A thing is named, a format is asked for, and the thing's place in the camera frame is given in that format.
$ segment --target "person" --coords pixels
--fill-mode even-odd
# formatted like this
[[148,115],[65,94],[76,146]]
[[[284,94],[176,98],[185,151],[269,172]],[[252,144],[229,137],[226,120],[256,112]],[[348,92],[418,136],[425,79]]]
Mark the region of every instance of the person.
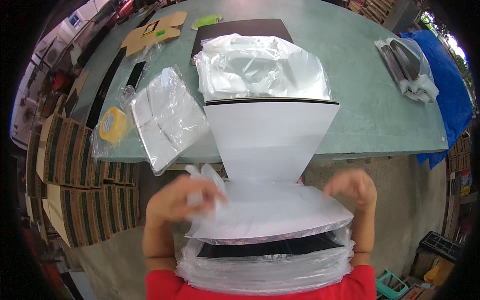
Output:
[[[194,207],[186,205],[186,197],[201,192],[204,201]],[[227,295],[201,290],[188,285],[174,273],[174,255],[170,223],[185,220],[194,213],[212,210],[215,198],[225,196],[211,180],[192,180],[182,175],[166,185],[150,199],[143,236],[143,252],[149,273],[145,277],[146,298],[169,300],[289,300],[289,299],[375,299],[375,269],[369,265],[374,240],[374,215],[377,191],[372,179],[362,170],[350,169],[337,173],[327,183],[324,197],[344,194],[355,202],[351,239],[355,241],[350,260],[353,270],[341,282],[312,291],[275,295]]]

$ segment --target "hand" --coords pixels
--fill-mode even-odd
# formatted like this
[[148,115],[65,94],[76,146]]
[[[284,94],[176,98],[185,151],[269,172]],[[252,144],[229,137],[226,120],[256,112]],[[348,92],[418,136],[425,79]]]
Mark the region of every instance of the hand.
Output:
[[363,170],[350,169],[336,173],[325,186],[324,198],[339,193],[353,199],[359,210],[375,210],[377,189],[373,180]]
[[[187,196],[194,193],[202,194],[203,201],[195,206],[187,206]],[[150,198],[146,221],[148,225],[183,221],[194,213],[213,210],[216,198],[227,202],[225,195],[212,180],[193,180],[187,174],[180,175]]]

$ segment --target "window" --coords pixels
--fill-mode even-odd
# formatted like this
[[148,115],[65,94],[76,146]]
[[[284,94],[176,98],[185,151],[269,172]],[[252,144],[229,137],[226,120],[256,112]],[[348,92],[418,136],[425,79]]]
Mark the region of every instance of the window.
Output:
[[78,17],[77,12],[72,13],[68,17],[68,21],[70,22],[70,24],[72,24],[72,26],[75,29],[78,28],[80,26],[80,24],[82,23],[82,20]]

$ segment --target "blue tarp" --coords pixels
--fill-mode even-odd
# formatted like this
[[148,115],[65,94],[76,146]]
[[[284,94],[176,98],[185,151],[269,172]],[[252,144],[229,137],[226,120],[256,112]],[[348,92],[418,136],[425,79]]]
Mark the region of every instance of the blue tarp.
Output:
[[[457,66],[430,30],[410,31],[401,33],[401,36],[414,39],[430,64],[435,85],[440,91],[437,102],[444,119],[448,149],[450,150],[472,120],[473,110],[467,87]],[[422,163],[428,158],[430,169],[432,169],[447,156],[449,150],[417,154],[417,160]]]

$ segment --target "white paper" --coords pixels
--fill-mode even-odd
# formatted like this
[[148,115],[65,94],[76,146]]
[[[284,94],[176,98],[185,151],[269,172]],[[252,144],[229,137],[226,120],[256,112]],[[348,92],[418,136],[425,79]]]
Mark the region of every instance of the white paper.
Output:
[[308,236],[343,227],[353,218],[334,198],[322,199],[322,191],[301,184],[233,180],[226,183],[226,196],[228,205],[217,205],[215,216],[196,221],[187,236],[209,242],[272,237],[315,228],[301,234]]
[[340,105],[254,102],[205,106],[228,178],[295,183]]

